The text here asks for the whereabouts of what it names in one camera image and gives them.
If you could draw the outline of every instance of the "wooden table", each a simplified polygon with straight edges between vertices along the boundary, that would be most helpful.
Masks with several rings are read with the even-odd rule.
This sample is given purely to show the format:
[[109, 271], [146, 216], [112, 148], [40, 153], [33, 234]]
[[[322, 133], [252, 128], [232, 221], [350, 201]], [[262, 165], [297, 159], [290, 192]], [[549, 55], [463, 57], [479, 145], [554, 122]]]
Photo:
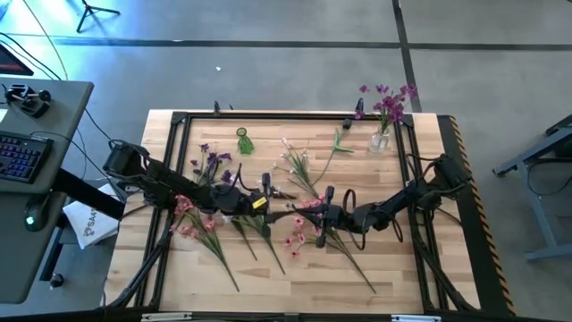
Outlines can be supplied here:
[[[162, 159], [164, 155], [172, 112], [149, 112], [142, 145], [153, 158]], [[413, 114], [413, 118], [420, 155], [437, 157], [443, 153], [437, 115]], [[325, 176], [316, 185], [318, 191], [325, 191], [328, 185], [335, 186], [334, 204], [341, 204], [343, 193], [348, 188], [356, 191], [358, 204], [389, 198], [402, 189], [394, 133], [389, 147], [382, 154], [367, 152], [368, 140], [376, 126], [373, 121], [354, 122], [341, 145], [354, 149], [355, 153], [335, 154]], [[237, 152], [238, 138], [235, 132], [239, 127], [248, 129], [248, 136], [256, 146], [251, 156], [241, 156]], [[242, 162], [245, 184], [256, 186], [261, 173], [271, 172], [274, 162], [284, 165], [279, 155], [283, 151], [281, 138], [287, 138], [295, 147], [307, 146], [310, 172], [318, 176], [330, 154], [334, 129], [340, 127], [339, 121], [197, 119], [192, 121], [190, 127], [187, 159], [197, 158], [200, 155], [198, 145], [208, 143], [219, 153], [231, 152], [231, 170], [236, 170], [239, 162]], [[177, 136], [173, 151], [179, 150], [181, 131]], [[176, 156], [172, 157], [172, 168], [176, 159]], [[192, 177], [192, 169], [190, 162], [186, 161], [183, 174]], [[273, 170], [272, 175], [273, 185], [280, 186], [282, 191], [298, 195], [299, 199], [310, 199], [300, 188], [287, 182], [291, 174]], [[125, 210], [135, 208], [141, 202], [142, 196], [135, 195], [129, 199]], [[283, 204], [284, 201], [273, 200], [272, 208], [280, 209]], [[442, 208], [458, 216], [456, 202], [444, 199]], [[151, 213], [152, 209], [147, 208], [126, 217], [121, 223], [105, 286], [109, 301], [120, 294], [141, 265]], [[284, 266], [285, 275], [256, 233], [248, 232], [248, 238], [258, 261], [253, 259], [231, 225], [217, 221], [223, 251], [240, 292], [234, 289], [231, 279], [212, 253], [190, 238], [175, 234], [168, 257], [160, 310], [422, 313], [408, 216], [403, 211], [397, 218], [404, 234], [403, 243], [398, 242], [391, 228], [381, 232], [371, 231], [367, 234], [366, 249], [360, 251], [350, 242], [347, 233], [340, 233], [377, 294], [367, 287], [348, 259], [334, 250], [308, 245], [301, 249], [299, 257], [293, 258], [282, 245], [285, 237], [292, 236], [293, 216], [284, 218], [272, 227], [273, 245]], [[480, 307], [463, 228], [439, 213], [435, 214], [433, 226], [444, 272], [470, 304]], [[311, 234], [310, 227], [306, 233]], [[150, 298], [155, 277], [156, 268], [149, 277], [146, 299]], [[427, 280], [433, 303], [437, 303], [435, 282], [429, 268]]]

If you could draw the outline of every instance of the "clear glass vase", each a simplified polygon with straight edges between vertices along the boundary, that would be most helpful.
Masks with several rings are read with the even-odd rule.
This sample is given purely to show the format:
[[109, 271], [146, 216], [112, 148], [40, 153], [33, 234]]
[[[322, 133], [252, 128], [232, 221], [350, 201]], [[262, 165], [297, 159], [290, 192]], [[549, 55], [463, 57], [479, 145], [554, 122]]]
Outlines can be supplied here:
[[383, 132], [381, 127], [377, 129], [377, 131], [372, 134], [372, 138], [369, 140], [369, 150], [374, 153], [380, 153], [384, 151], [390, 141], [390, 134], [390, 127], [387, 127]]

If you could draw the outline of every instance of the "keyboard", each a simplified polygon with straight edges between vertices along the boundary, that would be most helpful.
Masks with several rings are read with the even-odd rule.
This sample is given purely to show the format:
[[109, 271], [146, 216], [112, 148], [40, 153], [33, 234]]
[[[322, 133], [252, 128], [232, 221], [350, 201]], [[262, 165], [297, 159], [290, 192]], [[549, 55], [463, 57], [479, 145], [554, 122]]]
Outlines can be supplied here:
[[33, 183], [53, 140], [0, 131], [0, 180]]

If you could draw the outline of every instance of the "computer desk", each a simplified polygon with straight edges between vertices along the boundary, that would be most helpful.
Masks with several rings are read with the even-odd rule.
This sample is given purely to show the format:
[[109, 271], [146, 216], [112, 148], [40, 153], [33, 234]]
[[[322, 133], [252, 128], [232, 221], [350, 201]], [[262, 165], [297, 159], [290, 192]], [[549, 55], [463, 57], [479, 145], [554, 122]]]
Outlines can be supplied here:
[[[3, 262], [3, 265], [0, 265], [0, 275], [4, 276], [3, 285], [0, 287], [0, 303], [22, 303], [26, 300], [46, 246], [62, 213], [66, 196], [116, 218], [121, 216], [123, 209], [121, 202], [60, 168], [88, 103], [93, 83], [0, 78], [0, 84], [7, 88], [16, 83], [27, 84], [36, 92], [48, 90], [52, 94], [52, 101], [47, 112], [38, 119], [27, 116], [14, 104], [0, 106], [7, 109], [3, 121], [0, 122], [0, 131], [26, 135], [34, 131], [47, 131], [64, 138], [44, 132], [35, 134], [54, 140], [54, 145], [33, 184], [0, 180], [0, 260]], [[29, 232], [24, 227], [24, 208], [31, 194], [50, 191], [52, 194], [47, 205], [49, 219], [46, 227], [39, 232]]]

